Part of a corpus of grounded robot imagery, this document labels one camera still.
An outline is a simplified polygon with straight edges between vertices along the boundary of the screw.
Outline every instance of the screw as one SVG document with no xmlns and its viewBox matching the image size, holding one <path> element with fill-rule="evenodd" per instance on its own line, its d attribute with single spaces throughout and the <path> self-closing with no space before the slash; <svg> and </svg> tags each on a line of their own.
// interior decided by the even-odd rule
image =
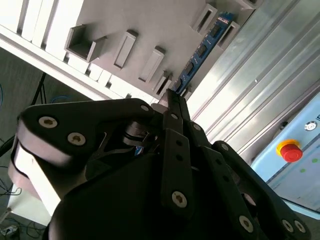
<svg viewBox="0 0 320 240">
<path fill-rule="evenodd" d="M 57 120 L 50 116 L 43 116 L 39 119 L 39 124 L 47 129 L 53 129 L 58 126 Z"/>
<path fill-rule="evenodd" d="M 81 133 L 72 132 L 68 135 L 68 141 L 73 145 L 82 146 L 86 143 L 86 138 Z"/>
<path fill-rule="evenodd" d="M 141 108 L 142 108 L 143 110 L 145 110 L 146 112 L 149 111 L 149 108 L 148 108 L 147 106 L 145 106 L 145 105 L 141 105 Z"/>
<path fill-rule="evenodd" d="M 283 219 L 282 224 L 285 227 L 285 229 L 287 229 L 290 233 L 294 232 L 294 228 L 291 226 L 291 224 L 287 220 Z"/>
<path fill-rule="evenodd" d="M 227 145 L 225 145 L 224 143 L 222 143 L 222 144 L 221 144 L 221 147 L 222 147 L 224 150 L 226 150 L 226 151 L 228 151 L 228 150 L 229 150 L 228 146 L 227 146 Z"/>
<path fill-rule="evenodd" d="M 173 117 L 174 119 L 178 119 L 178 116 L 173 113 L 171 113 L 171 117 Z"/>
<path fill-rule="evenodd" d="M 182 192 L 174 191 L 172 193 L 172 201 L 177 205 L 179 208 L 184 209 L 187 206 L 187 199 Z"/>
<path fill-rule="evenodd" d="M 198 125 L 198 124 L 193 124 L 193 127 L 198 130 L 198 131 L 201 131 L 201 127 Z"/>
<path fill-rule="evenodd" d="M 300 232 L 305 233 L 306 229 L 305 227 L 297 220 L 294 220 L 295 226 L 300 230 Z"/>
<path fill-rule="evenodd" d="M 309 121 L 304 125 L 304 129 L 307 131 L 315 130 L 318 123 L 316 121 Z"/>
<path fill-rule="evenodd" d="M 252 233 L 254 231 L 254 226 L 246 216 L 241 215 L 239 217 L 239 222 L 247 232 Z"/>
</svg>

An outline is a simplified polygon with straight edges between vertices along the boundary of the floor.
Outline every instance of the floor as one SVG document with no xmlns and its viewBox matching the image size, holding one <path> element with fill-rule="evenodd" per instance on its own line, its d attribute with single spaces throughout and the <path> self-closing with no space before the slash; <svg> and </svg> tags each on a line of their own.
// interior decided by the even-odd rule
<svg viewBox="0 0 320 240">
<path fill-rule="evenodd" d="M 16 131 L 17 116 L 31 102 L 36 92 L 42 72 L 16 56 L 0 48 L 0 84 L 3 89 L 3 103 L 0 106 L 0 145 L 1 142 L 10 138 Z M 57 102 L 76 102 L 89 100 L 82 94 L 74 91 L 51 76 L 47 76 L 44 81 L 47 102 L 52 100 Z M 10 160 L 9 153 L 0 158 L 0 166 L 7 166 Z M 8 186 L 11 181 L 5 168 L 0 168 L 1 180 Z M 0 213 L 7 207 L 8 196 L 0 193 Z M 320 221 L 299 214 L 299 217 L 308 225 L 312 232 L 312 240 L 320 240 Z M 1 225 L 19 225 L 20 239 L 41 239 L 41 230 L 44 226 L 30 222 L 14 214 L 9 215 L 10 220 L 5 220 Z"/>
</svg>

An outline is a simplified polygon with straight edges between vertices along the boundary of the light blue control box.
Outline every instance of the light blue control box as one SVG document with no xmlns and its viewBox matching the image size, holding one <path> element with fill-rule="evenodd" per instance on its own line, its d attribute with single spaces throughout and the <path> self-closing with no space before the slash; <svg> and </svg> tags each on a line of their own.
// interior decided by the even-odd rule
<svg viewBox="0 0 320 240">
<path fill-rule="evenodd" d="M 286 162 L 276 153 L 277 145 L 294 139 L 302 158 Z M 320 220 L 320 93 L 276 136 L 252 163 L 253 170 L 301 214 Z"/>
</svg>

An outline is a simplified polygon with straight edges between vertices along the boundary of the red emergency stop button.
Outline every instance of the red emergency stop button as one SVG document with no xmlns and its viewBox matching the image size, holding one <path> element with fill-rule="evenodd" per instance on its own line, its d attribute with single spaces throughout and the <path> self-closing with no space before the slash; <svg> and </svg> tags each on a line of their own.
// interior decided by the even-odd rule
<svg viewBox="0 0 320 240">
<path fill-rule="evenodd" d="M 303 155 L 300 144 L 295 139 L 288 139 L 280 142 L 276 146 L 276 153 L 288 163 L 298 161 Z"/>
<path fill-rule="evenodd" d="M 303 152 L 295 144 L 287 144 L 280 150 L 281 156 L 288 163 L 294 163 L 302 158 Z"/>
</svg>

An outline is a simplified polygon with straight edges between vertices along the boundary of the blue circuit board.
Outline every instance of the blue circuit board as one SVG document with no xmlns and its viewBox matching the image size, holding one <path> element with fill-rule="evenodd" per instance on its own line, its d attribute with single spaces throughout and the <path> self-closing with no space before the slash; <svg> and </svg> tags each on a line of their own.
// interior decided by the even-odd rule
<svg viewBox="0 0 320 240">
<path fill-rule="evenodd" d="M 201 65 L 204 63 L 212 49 L 216 46 L 224 32 L 228 29 L 229 25 L 234 19 L 234 14 L 230 12 L 222 12 L 219 14 L 213 27 L 203 38 L 201 44 L 197 47 L 192 57 L 185 65 L 178 81 L 173 86 L 173 90 L 177 94 L 181 94 L 187 87 L 189 82 L 195 76 Z"/>
</svg>

